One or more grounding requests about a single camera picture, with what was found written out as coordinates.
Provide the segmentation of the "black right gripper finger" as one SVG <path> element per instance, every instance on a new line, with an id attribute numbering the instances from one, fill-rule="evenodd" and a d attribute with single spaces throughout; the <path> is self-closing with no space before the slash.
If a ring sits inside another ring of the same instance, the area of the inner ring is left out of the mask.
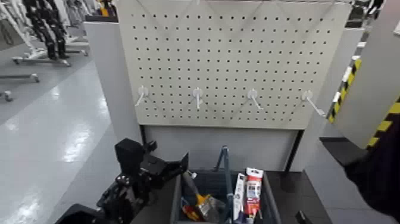
<path id="1" fill-rule="evenodd" d="M 298 224 L 313 224 L 312 221 L 301 210 L 296 213 L 295 218 Z"/>

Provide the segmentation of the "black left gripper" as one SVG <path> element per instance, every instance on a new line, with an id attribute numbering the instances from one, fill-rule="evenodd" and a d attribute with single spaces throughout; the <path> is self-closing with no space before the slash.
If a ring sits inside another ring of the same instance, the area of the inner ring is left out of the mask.
<path id="1" fill-rule="evenodd" d="M 157 148 L 156 141 L 141 145 L 129 138 L 124 138 L 115 144 L 114 149 L 121 174 L 138 185 L 163 188 L 167 182 L 187 171 L 188 152 L 179 161 L 169 163 L 151 154 Z"/>

